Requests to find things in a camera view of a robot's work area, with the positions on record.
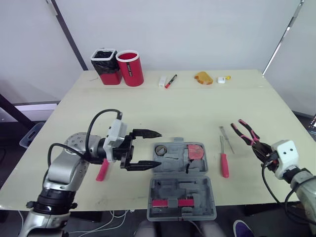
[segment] table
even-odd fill
[[[63,143],[70,135],[87,131],[93,116],[106,108],[123,112],[122,121],[133,128],[151,129],[163,135],[155,139],[136,139],[133,161],[152,159],[153,143],[172,142],[183,137],[185,142],[205,145],[216,205],[239,205],[274,202],[261,178],[260,161],[230,128],[238,119],[248,122],[262,142],[272,144],[281,139],[295,142],[300,154],[299,165],[316,172],[315,142],[296,119],[285,102],[257,70],[207,71],[214,79],[231,75],[225,84],[214,81],[201,85],[194,79],[196,71],[144,72],[145,82],[139,87],[104,86],[95,71],[85,71],[65,95],[33,143],[11,173],[0,191],[0,208],[27,210],[27,201],[36,200],[47,169],[47,149],[54,142]],[[169,89],[158,87],[160,76],[178,78]],[[92,134],[104,137],[115,114],[102,115]],[[235,151],[225,144],[230,177],[220,172],[220,130],[224,126]],[[52,158],[61,152],[53,150]],[[110,165],[105,181],[96,182],[100,169],[90,165],[76,194],[76,211],[102,211],[147,208],[149,182],[153,173],[126,171],[119,162]],[[285,181],[266,171],[275,195],[284,200],[290,191]]]

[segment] small white object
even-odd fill
[[[166,80],[167,80],[166,76],[161,76],[160,77],[160,80],[159,80],[159,83],[158,83],[160,88],[164,88],[164,84],[166,83]]]
[[[279,165],[275,171],[275,176],[278,179],[283,179],[283,174],[286,170],[292,170],[298,166],[298,152],[294,142],[291,140],[281,140],[272,144],[271,148],[279,156]]]
[[[225,83],[225,80],[226,80],[225,77],[218,77],[218,78],[217,78],[217,83],[224,84],[224,83]]]

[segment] shoe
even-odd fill
[[[254,237],[253,232],[242,220],[236,220],[233,225],[235,237]]]

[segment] open tool case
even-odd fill
[[[202,157],[194,160],[189,157],[188,147],[191,148],[191,145],[200,146],[200,150],[202,148]],[[159,156],[155,151],[158,146],[166,148]],[[154,160],[162,164],[154,168],[154,177],[150,181],[149,221],[216,218],[211,181],[204,175],[208,167],[202,143],[183,142],[183,138],[174,138],[171,143],[156,143]]]

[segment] screwdriver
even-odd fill
[[[226,159],[226,154],[224,153],[224,138],[220,136],[222,153],[221,153],[221,168],[222,168],[222,175],[224,178],[229,178],[229,170],[228,170],[228,162]]]
[[[231,147],[232,152],[235,154],[235,152],[234,152],[234,150],[233,150],[233,148],[232,148],[232,146],[231,146],[231,143],[230,143],[229,140],[228,140],[228,137],[227,137],[227,135],[226,135],[226,132],[225,132],[224,127],[223,127],[223,126],[220,126],[219,129],[222,131],[222,134],[223,134],[223,136],[225,137],[225,140],[227,141],[228,145]]]

